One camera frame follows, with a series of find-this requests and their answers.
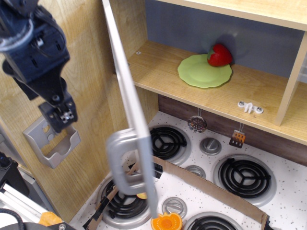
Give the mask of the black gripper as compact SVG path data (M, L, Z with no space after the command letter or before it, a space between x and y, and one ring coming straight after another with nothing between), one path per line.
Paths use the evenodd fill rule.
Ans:
M38 108L56 133L78 121L76 105L60 76L70 59L66 37L44 7L1 8L1 53L3 71L27 98L46 101Z

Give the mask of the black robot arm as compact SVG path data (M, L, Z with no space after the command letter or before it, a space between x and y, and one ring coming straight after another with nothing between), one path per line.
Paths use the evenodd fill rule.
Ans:
M76 105L61 72L70 60L66 37L36 0L0 2L0 52L3 71L29 100L40 96L43 117L60 133L78 120Z

